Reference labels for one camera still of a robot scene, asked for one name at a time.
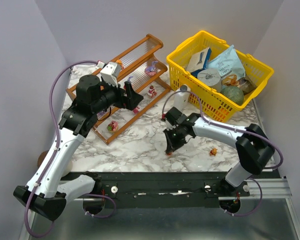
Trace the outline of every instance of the yellow basket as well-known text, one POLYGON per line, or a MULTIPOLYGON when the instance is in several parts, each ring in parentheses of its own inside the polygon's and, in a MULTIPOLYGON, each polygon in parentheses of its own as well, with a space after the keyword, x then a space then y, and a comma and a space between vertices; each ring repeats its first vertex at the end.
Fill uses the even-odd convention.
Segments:
MULTIPOLYGON (((274 74, 274 70, 250 54, 243 54, 237 50, 236 53, 245 68, 246 74, 257 86, 255 90, 244 96, 243 104, 238 105, 185 70, 191 56, 207 47, 211 48, 210 60, 212 60, 226 50, 229 45, 225 40, 219 39, 206 31, 199 31, 196 35, 181 43, 166 57, 169 64, 170 85, 175 91, 181 85, 187 84, 191 91, 201 98, 203 111, 208 116, 216 121, 226 122, 235 112, 244 109, 250 100, 264 89, 268 79, 274 74)), ((197 108, 200 107, 198 100, 193 95, 189 97, 189 102, 197 108)))

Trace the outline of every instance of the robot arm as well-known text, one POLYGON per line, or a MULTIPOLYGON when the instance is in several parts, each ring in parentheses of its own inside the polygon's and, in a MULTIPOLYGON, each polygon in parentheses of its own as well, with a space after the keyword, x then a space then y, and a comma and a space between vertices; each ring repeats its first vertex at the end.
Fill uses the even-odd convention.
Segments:
POLYGON ((133 110, 143 100, 134 92, 130 82, 125 82, 125 90, 120 88, 117 77, 121 66, 114 62, 98 63, 102 67, 101 81, 95 75, 85 75, 76 86, 76 98, 62 114, 59 122, 60 145, 53 162, 48 162, 56 150, 57 138, 53 142, 41 166, 26 186, 17 186, 13 195, 25 206, 34 191, 30 209, 54 221, 63 212, 66 204, 84 194, 99 193, 101 179, 97 174, 86 172, 77 179, 59 185, 62 173, 76 149, 87 137, 98 121, 97 114, 110 106, 133 110), (44 173, 38 184, 39 176, 44 173))
MULTIPOLYGON (((166 113, 165 119, 172 125, 172 127, 163 131, 167 141, 165 152, 168 155, 186 144, 186 136, 188 135, 193 138, 206 137, 214 139, 237 149, 239 162, 221 181, 221 191, 233 192, 251 175, 259 175, 275 152, 272 146, 258 137, 209 124, 198 113, 186 116, 177 108, 172 107, 166 113)), ((248 127, 231 127, 237 130, 254 132, 266 137, 262 129, 256 124, 251 124, 248 127)))

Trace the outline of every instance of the marble countertop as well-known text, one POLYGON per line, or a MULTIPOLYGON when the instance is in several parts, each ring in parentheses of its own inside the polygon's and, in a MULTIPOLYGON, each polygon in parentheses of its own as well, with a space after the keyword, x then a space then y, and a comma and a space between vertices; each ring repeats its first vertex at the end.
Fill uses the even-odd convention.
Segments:
MULTIPOLYGON (((92 65, 75 66, 70 76, 69 87, 78 83, 81 76, 91 74, 96 69, 92 65)), ((161 79, 168 83, 169 73, 164 73, 161 79)), ((154 87, 160 93, 159 85, 154 84, 154 87)), ((140 104, 141 108, 151 101, 151 98, 146 96, 147 89, 146 87, 142 93, 144 100, 140 104)), ((239 161, 237 151, 222 142, 204 137, 191 139, 171 156, 165 154, 167 145, 163 130, 166 123, 161 121, 161 112, 169 95, 168 93, 163 97, 109 145, 91 131, 73 155, 72 172, 217 172, 228 171, 233 167, 239 161), (213 148, 217 148, 216 156, 209 155, 213 148)), ((66 95, 63 111, 71 102, 66 95)), ((172 104, 173 97, 168 101, 166 110, 170 109, 172 104)), ((199 110, 189 103, 184 113, 188 115, 193 112, 198 113, 199 110)), ((120 109, 107 121, 115 120, 120 125, 132 117, 131 111, 120 109)), ((108 138, 110 133, 106 130, 107 121, 102 123, 98 130, 108 138)), ((235 113, 228 121, 228 124, 237 126, 249 126, 251 123, 259 124, 253 102, 243 111, 235 113)))

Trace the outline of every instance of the blue snack bag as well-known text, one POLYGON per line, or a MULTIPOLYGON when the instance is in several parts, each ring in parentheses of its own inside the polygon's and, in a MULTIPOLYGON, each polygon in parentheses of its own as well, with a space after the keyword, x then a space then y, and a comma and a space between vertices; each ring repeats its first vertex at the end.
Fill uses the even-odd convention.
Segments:
POLYGON ((246 76, 245 68, 236 53, 234 45, 231 45, 215 59, 208 62, 207 68, 218 69, 222 83, 225 81, 236 82, 246 76))

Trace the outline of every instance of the food package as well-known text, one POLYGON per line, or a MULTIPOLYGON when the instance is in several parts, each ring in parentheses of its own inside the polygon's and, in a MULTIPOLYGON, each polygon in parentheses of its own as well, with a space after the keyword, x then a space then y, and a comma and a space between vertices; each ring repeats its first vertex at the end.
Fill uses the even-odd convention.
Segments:
POLYGON ((243 91, 243 94, 246 95, 251 91, 255 90, 257 86, 254 82, 246 75, 245 77, 240 78, 239 80, 235 78, 225 77, 222 81, 222 88, 227 86, 236 86, 243 91))
POLYGON ((245 96, 243 91, 237 86, 226 86, 220 92, 222 95, 226 96, 232 102, 238 105, 242 105, 245 101, 245 96))
POLYGON ((192 76, 197 77, 198 73, 205 70, 210 59, 211 49, 207 47, 191 56, 186 71, 190 72, 192 76))
POLYGON ((245 68, 233 45, 211 60, 207 64, 207 68, 218 69, 221 80, 236 81, 246 76, 245 68))
POLYGON ((222 90, 221 77, 217 69, 209 68, 202 70, 198 73, 197 78, 208 87, 215 89, 218 93, 222 90))

